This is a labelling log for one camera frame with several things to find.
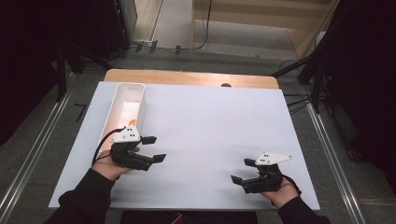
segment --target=orange object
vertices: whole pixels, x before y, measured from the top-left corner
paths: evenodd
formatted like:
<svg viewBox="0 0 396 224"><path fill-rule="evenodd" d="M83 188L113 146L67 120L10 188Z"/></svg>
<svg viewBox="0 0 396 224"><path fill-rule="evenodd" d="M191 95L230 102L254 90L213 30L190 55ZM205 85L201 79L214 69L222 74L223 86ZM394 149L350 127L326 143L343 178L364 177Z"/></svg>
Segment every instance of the orange object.
<svg viewBox="0 0 396 224"><path fill-rule="evenodd" d="M130 126L133 125L133 124L136 124L136 119L131 119L131 121L129 121L129 125Z"/></svg>

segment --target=white tabletop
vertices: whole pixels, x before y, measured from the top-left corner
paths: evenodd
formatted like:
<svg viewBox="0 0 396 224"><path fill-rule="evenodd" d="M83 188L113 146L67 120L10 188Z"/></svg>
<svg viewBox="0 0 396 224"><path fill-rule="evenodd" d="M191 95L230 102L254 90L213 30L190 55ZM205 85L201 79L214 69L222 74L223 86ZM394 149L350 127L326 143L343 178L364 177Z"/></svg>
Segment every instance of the white tabletop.
<svg viewBox="0 0 396 224"><path fill-rule="evenodd" d="M92 98L49 207L73 189L91 166L117 82L101 82ZM123 175L112 190L113 208L159 210L275 209L260 194L246 194L231 175L258 177L244 159L263 151L291 155L279 164L319 210L318 199L282 91L145 84L143 136L157 136L139 154L166 154L162 163Z"/></svg>

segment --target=person's right hand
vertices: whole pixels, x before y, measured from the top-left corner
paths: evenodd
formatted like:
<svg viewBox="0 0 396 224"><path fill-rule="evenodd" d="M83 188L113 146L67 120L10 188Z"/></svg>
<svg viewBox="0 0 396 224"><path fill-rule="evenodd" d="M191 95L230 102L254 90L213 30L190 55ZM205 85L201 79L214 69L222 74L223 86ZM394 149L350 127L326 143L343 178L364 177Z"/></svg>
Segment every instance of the person's right hand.
<svg viewBox="0 0 396 224"><path fill-rule="evenodd" d="M277 209L281 208L285 203L288 203L291 199L299 196L293 184L291 184L289 180L285 178L283 178L279 190L261 192L261 195L271 200L271 202L274 204L274 206Z"/></svg>
<svg viewBox="0 0 396 224"><path fill-rule="evenodd" d="M134 152L138 152L139 150L140 148L136 147ZM92 169L111 181L116 180L122 174L132 171L132 169L120 167L114 163L110 156L110 150L103 151L98 158L99 160L96 160Z"/></svg>

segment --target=white tray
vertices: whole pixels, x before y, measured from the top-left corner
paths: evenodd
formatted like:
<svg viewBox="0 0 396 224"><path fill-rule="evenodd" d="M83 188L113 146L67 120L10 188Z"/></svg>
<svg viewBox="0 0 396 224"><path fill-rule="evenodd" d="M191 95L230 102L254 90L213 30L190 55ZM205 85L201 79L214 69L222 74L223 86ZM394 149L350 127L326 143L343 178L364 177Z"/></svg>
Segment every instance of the white tray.
<svg viewBox="0 0 396 224"><path fill-rule="evenodd" d="M145 87L138 83L119 84L114 94L110 111L108 112L101 139L112 130L129 126L133 120L136 123L137 131L140 133L143 126L145 111ZM103 143L100 149L101 151L111 148L111 143L108 141L110 138L111 135Z"/></svg>

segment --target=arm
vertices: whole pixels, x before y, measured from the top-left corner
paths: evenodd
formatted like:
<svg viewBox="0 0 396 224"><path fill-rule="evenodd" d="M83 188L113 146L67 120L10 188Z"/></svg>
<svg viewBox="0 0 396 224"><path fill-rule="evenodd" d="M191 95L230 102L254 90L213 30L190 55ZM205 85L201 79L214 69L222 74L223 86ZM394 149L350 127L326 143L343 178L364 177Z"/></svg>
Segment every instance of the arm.
<svg viewBox="0 0 396 224"><path fill-rule="evenodd" d="M74 190L59 198L61 205L46 223L105 223L115 180L130 171L117 166L104 151Z"/></svg>
<svg viewBox="0 0 396 224"><path fill-rule="evenodd" d="M297 190L286 179L283 179L278 191L262 192L262 195L273 202L284 224L330 224L327 217L318 216L304 203Z"/></svg>

